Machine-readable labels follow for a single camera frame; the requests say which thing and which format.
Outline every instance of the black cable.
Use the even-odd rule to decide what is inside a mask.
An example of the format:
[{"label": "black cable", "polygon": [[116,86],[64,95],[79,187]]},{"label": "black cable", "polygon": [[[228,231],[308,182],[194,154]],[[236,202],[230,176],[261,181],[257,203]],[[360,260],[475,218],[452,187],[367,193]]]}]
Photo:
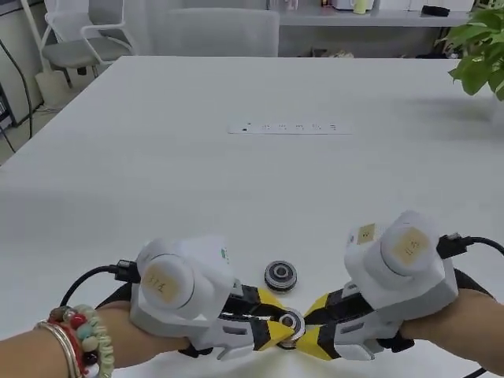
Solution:
[{"label": "black cable", "polygon": [[0,39],[0,47],[6,53],[7,58],[10,59],[10,61],[13,63],[17,72],[19,73],[19,76],[21,77],[21,81],[23,82],[24,94],[26,95],[26,101],[28,101],[28,121],[30,124],[30,126],[29,126],[30,131],[29,131],[28,139],[31,139],[31,138],[33,138],[33,108],[32,108],[32,99],[30,98],[30,92],[28,91],[28,85],[26,84],[26,78],[24,77],[24,74],[21,71],[21,68],[17,64],[16,59],[14,59],[14,57],[10,54],[9,50],[7,50],[6,45],[3,44],[2,39]]},{"label": "black cable", "polygon": [[66,292],[61,300],[60,306],[67,306],[70,297],[75,293],[77,288],[83,284],[85,280],[99,273],[112,273],[114,279],[120,282],[127,282],[130,284],[139,284],[141,277],[139,270],[134,261],[119,260],[115,265],[103,265],[84,273],[79,279]]},{"label": "black cable", "polygon": [[482,376],[486,372],[487,372],[487,370],[485,370],[483,368],[479,368],[475,372],[472,372],[471,374],[465,376],[464,378],[477,378],[478,376]]},{"label": "black cable", "polygon": [[94,268],[90,270],[87,273],[84,273],[79,279],[73,283],[73,285],[69,288],[69,290],[66,292],[65,296],[61,300],[60,306],[67,306],[69,303],[70,297],[73,295],[73,293],[77,290],[77,288],[82,285],[82,283],[87,280],[88,278],[99,274],[99,273],[112,273],[116,274],[117,273],[117,267],[115,265],[105,265],[105,266],[99,266],[97,268]]},{"label": "black cable", "polygon": [[12,143],[9,140],[9,137],[7,136],[6,131],[3,129],[2,126],[0,126],[0,132],[2,133],[3,137],[6,139],[7,144],[9,145],[10,149],[12,152],[16,153],[16,150],[14,149]]},{"label": "black cable", "polygon": [[487,246],[491,246],[492,248],[495,248],[498,250],[503,256],[504,256],[504,246],[500,245],[497,242],[494,242],[493,240],[487,239],[487,238],[480,238],[478,236],[470,236],[468,238],[468,244],[469,246],[473,244],[486,244]]}]

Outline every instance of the bangle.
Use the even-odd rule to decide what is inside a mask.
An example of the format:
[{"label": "bangle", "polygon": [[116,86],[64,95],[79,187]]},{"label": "bangle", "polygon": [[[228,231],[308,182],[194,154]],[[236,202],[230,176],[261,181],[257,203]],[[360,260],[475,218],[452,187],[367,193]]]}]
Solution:
[{"label": "bangle", "polygon": [[65,359],[68,366],[69,378],[81,378],[78,366],[77,366],[77,356],[72,344],[70,343],[67,334],[59,327],[57,324],[50,324],[46,321],[40,321],[35,326],[35,329],[45,329],[50,332],[60,343],[63,352],[65,353]]},{"label": "bangle", "polygon": [[66,332],[71,348],[78,356],[77,369],[81,376],[85,378],[111,376],[113,371],[111,340],[106,334],[106,328],[101,325],[98,314],[91,307],[58,307],[50,312],[48,322]]},{"label": "bangle", "polygon": [[83,363],[83,351],[79,345],[79,342],[77,341],[77,338],[72,334],[72,329],[68,327],[66,324],[58,323],[56,321],[49,320],[48,323],[58,326],[65,332],[65,334],[69,338],[70,345],[72,346],[72,349],[77,356],[76,363],[77,368],[80,371],[80,375],[86,376],[89,372]]},{"label": "bangle", "polygon": [[110,378],[114,369],[114,357],[112,339],[110,338],[106,326],[95,309],[90,306],[77,306],[76,311],[82,313],[92,327],[92,335],[98,339],[98,365],[100,367],[99,377]]}]

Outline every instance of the socket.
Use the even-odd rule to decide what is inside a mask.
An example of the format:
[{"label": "socket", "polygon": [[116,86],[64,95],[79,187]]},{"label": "socket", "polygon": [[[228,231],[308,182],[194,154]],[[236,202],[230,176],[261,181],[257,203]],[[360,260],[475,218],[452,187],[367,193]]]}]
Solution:
[{"label": "socket", "polygon": [[286,134],[286,135],[351,135],[345,125],[327,122],[306,123],[254,123],[234,124],[228,128],[229,134]]}]

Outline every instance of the handwritten label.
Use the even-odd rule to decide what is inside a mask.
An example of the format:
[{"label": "handwritten label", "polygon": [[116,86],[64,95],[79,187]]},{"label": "handwritten label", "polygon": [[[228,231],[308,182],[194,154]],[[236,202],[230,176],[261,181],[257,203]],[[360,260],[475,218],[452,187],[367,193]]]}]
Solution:
[{"label": "handwritten label", "polygon": [[153,293],[166,303],[170,303],[179,292],[177,282],[162,272],[156,265],[150,266],[144,277],[142,279],[142,286],[151,289]]},{"label": "handwritten label", "polygon": [[404,265],[412,265],[430,245],[428,237],[419,229],[412,227],[395,245],[393,253]]},{"label": "handwritten label", "polygon": [[360,246],[361,244],[372,242],[375,239],[375,228],[376,225],[374,223],[359,228],[357,245]]}]

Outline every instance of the white shelf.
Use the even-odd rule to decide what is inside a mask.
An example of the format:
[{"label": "white shelf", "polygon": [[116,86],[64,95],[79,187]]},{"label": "white shelf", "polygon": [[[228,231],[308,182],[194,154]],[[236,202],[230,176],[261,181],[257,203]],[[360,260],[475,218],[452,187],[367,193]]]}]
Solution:
[{"label": "white shelf", "polygon": [[341,12],[331,8],[301,7],[280,12],[284,26],[390,26],[405,28],[442,28],[464,24],[467,12],[451,12],[448,17],[423,16],[420,12],[374,9],[367,14]]}]

